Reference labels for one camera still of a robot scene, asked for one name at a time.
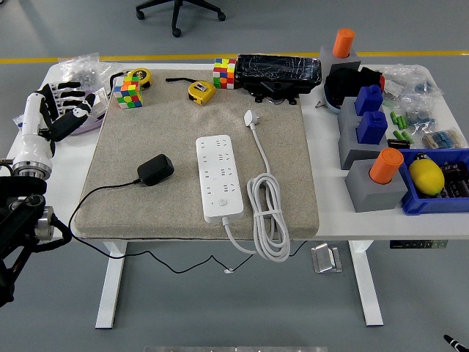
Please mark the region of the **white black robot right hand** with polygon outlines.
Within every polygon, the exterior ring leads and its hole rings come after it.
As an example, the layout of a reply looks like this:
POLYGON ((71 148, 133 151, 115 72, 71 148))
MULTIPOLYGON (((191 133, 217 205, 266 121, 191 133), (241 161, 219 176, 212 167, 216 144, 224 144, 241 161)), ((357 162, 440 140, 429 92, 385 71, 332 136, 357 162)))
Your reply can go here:
POLYGON ((443 335, 443 339, 456 351, 462 352, 466 350, 466 347, 461 345, 456 339, 447 334, 443 335))

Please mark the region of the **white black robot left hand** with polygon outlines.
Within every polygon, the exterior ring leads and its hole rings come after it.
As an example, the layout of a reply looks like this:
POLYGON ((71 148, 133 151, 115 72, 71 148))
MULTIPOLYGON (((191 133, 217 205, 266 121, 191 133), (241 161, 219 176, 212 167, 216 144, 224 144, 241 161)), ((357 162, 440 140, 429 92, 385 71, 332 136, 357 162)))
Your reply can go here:
POLYGON ((55 143, 87 121, 96 99, 95 93, 86 92, 74 81, 45 84, 30 94, 23 114, 22 148, 13 160, 13 173, 48 179, 55 143))

